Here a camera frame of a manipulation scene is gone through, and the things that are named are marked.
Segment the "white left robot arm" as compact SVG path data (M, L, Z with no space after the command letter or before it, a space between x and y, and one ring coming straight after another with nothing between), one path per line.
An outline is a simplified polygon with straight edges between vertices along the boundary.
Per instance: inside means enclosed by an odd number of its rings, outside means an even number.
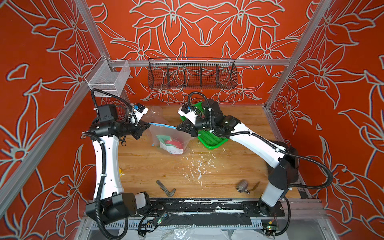
M96 93L121 101L126 106L126 115L119 118L113 104L98 105ZM83 136L92 140L96 156L96 187L93 202L86 205L86 215L94 220L100 232L108 240L121 240L129 229L129 217L150 206L146 192L126 193L122 186L118 148L126 144L126 136L138 140L151 125L142 120L148 108L132 105L125 99L100 89L92 89L91 97L97 117Z

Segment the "green plastic perforated basket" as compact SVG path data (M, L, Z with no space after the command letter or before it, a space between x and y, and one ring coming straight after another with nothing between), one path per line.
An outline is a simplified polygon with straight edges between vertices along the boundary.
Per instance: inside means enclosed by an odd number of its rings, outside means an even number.
M227 138L220 138L208 131L199 131L199 141L209 150L214 150L229 141Z

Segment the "clear zip-top bag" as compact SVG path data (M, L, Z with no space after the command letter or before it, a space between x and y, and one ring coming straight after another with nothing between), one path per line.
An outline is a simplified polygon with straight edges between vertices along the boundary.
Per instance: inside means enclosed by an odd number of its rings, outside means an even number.
M164 153L168 152L160 148L160 142L156 135L167 135L183 143L184 152L187 150L189 142L194 139L190 134L178 131L176 127L169 125L169 122L164 117L162 108L159 106L150 107L147 114L143 116L142 120L151 125L146 132L148 132L148 135L151 136L153 146L160 149Z

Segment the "dragon fruit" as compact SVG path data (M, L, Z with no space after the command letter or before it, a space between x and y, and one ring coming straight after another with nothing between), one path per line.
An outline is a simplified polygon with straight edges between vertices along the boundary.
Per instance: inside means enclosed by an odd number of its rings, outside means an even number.
M184 152L183 143L167 135L156 135L160 148L172 155L181 155Z

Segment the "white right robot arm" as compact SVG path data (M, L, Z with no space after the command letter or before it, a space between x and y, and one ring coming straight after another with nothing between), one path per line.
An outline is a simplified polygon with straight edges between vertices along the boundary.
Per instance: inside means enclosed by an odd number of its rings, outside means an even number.
M183 118L176 129L196 138L206 132L218 138L232 140L263 159L272 169L268 184L258 200L258 211L262 216L269 216L279 200L286 196L291 188L326 189L333 182L332 171L310 157L298 155L294 148L282 142L270 141L251 130L239 118L227 111L222 111L220 104L207 98L201 92L192 92L187 102L179 109ZM317 165L326 174L326 181L320 185L299 184L300 160Z

